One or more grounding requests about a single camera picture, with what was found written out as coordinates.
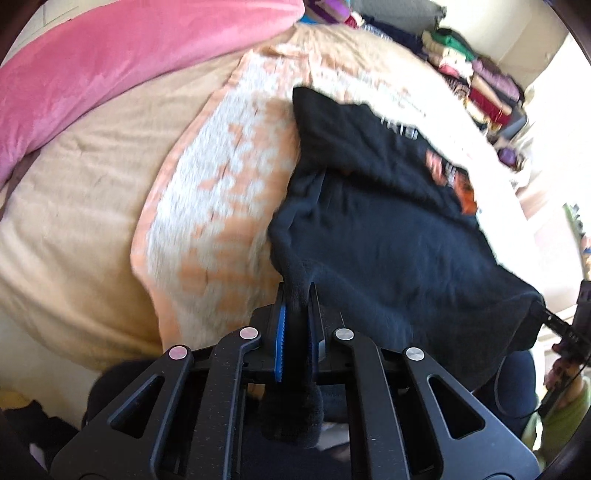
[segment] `folded clothes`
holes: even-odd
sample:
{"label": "folded clothes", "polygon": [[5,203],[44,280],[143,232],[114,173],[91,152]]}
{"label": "folded clothes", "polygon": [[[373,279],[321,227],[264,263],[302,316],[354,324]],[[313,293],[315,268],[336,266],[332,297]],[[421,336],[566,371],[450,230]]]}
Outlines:
{"label": "folded clothes", "polygon": [[458,39],[454,38],[453,35],[441,35],[437,32],[431,32],[431,38],[441,45],[445,45],[446,47],[453,48],[454,50],[463,53],[467,61],[472,61],[476,58],[476,54],[472,51],[472,49],[469,46],[464,45]]}
{"label": "folded clothes", "polygon": [[508,75],[492,73],[484,66],[481,59],[474,60],[472,62],[472,68],[474,68],[474,72],[486,80],[491,87],[501,91],[516,102],[521,99],[521,94],[517,85]]}
{"label": "folded clothes", "polygon": [[463,83],[465,80],[457,79],[453,76],[445,74],[443,75],[443,78],[456,97],[458,97],[460,100],[465,100],[468,98],[468,95],[470,94],[470,87],[467,85],[467,83]]}
{"label": "folded clothes", "polygon": [[502,102],[495,91],[486,83],[480,75],[475,73],[472,77],[472,88],[478,90],[486,98],[488,98],[495,106],[497,106],[505,115],[510,115],[513,109]]}
{"label": "folded clothes", "polygon": [[483,113],[488,115],[491,118],[491,121],[494,123],[507,125],[511,120],[509,115],[503,113],[500,108],[498,108],[477,89],[473,88],[470,90],[469,98],[480,110],[482,110]]}
{"label": "folded clothes", "polygon": [[455,57],[459,60],[466,61],[466,56],[463,53],[434,41],[428,31],[425,30],[421,38],[423,40],[423,46],[427,49],[428,53],[437,53],[442,57]]}
{"label": "folded clothes", "polygon": [[495,75],[503,75],[501,67],[499,67],[492,58],[485,55],[480,55],[478,58],[484,65],[484,68],[486,68],[489,72],[494,73]]}
{"label": "folded clothes", "polygon": [[458,72],[454,67],[451,65],[443,64],[441,65],[437,71],[442,75],[449,75],[450,77],[454,77],[456,79],[465,78],[460,72]]}
{"label": "folded clothes", "polygon": [[421,40],[421,37],[390,25],[389,23],[379,22],[369,15],[364,15],[363,19],[366,24],[381,30],[396,43],[408,48],[415,55],[422,56],[423,41]]}
{"label": "folded clothes", "polygon": [[459,74],[465,79],[469,79],[474,74],[472,64],[467,61],[459,60],[455,57],[442,57],[439,53],[430,53],[428,57],[429,63],[435,68],[439,69],[443,65],[449,65],[454,70],[457,70]]}

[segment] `red cloth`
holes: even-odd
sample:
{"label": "red cloth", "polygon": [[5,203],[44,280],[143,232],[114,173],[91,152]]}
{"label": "red cloth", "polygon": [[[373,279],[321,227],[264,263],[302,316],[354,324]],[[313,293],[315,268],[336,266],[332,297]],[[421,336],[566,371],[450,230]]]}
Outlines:
{"label": "red cloth", "polygon": [[475,88],[470,90],[470,95],[468,97],[484,114],[490,117],[494,123],[504,126],[511,121],[510,115],[504,114],[494,103]]}
{"label": "red cloth", "polygon": [[460,75],[460,72],[458,72],[454,67],[449,66],[447,63],[444,63],[443,65],[441,65],[439,67],[439,73],[442,73],[444,75],[449,75],[451,77],[454,78],[462,78],[462,76]]}
{"label": "red cloth", "polygon": [[351,28],[358,28],[357,20],[355,20],[351,15],[347,20],[345,20],[345,25],[348,25]]}

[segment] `black cable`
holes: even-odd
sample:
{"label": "black cable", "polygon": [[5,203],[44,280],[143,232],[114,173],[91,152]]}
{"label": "black cable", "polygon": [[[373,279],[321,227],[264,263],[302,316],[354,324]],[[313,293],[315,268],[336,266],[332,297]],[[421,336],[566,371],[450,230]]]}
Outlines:
{"label": "black cable", "polygon": [[[495,386],[493,388],[493,393],[495,395],[496,407],[499,409],[501,414],[503,414],[505,417],[509,417],[510,419],[514,419],[514,420],[527,419],[527,418],[531,417],[534,413],[538,413],[540,408],[542,408],[542,405],[540,404],[540,406],[538,408],[536,408],[534,411],[532,411],[526,415],[520,415],[520,416],[511,415],[511,414],[507,413],[503,407],[501,407],[501,402],[499,401],[499,377],[501,376],[501,369],[503,368],[503,364],[505,363],[505,360],[506,360],[506,357],[501,361],[501,364],[499,365],[499,369],[496,371],[496,376],[495,376]],[[581,373],[583,373],[583,370],[585,370],[585,367],[587,366],[587,364],[590,361],[591,361],[591,353],[589,354],[587,359],[583,362],[583,365],[581,366],[579,373],[577,373],[573,378],[571,378],[569,380],[569,382],[566,384],[564,391],[567,391],[570,388],[570,386],[574,382],[574,379],[577,378]]]}

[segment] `purple cloth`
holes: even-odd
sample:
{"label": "purple cloth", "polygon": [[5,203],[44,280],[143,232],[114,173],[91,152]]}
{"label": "purple cloth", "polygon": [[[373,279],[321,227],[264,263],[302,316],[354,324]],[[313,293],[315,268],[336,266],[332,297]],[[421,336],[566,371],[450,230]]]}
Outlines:
{"label": "purple cloth", "polygon": [[516,102],[519,101],[519,89],[509,76],[490,72],[479,59],[472,62],[472,68],[478,75],[485,79],[491,87],[500,90],[512,100],[515,100]]}
{"label": "purple cloth", "polygon": [[502,164],[508,167],[515,167],[517,165],[517,152],[513,148],[501,148],[497,155]]}

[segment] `green sleeve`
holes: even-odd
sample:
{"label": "green sleeve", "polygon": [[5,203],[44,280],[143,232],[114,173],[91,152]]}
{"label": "green sleeve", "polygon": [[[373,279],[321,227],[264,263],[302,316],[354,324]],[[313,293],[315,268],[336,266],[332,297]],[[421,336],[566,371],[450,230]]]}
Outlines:
{"label": "green sleeve", "polygon": [[437,32],[431,32],[431,38],[440,43],[441,45],[445,45],[446,47],[453,48],[460,53],[463,53],[466,56],[467,61],[472,61],[476,58],[474,53],[465,45],[463,45],[459,40],[456,40],[451,35],[441,35]]}
{"label": "green sleeve", "polygon": [[583,392],[568,407],[550,413],[543,421],[540,454],[550,463],[573,436],[591,406],[591,381],[583,377]]}

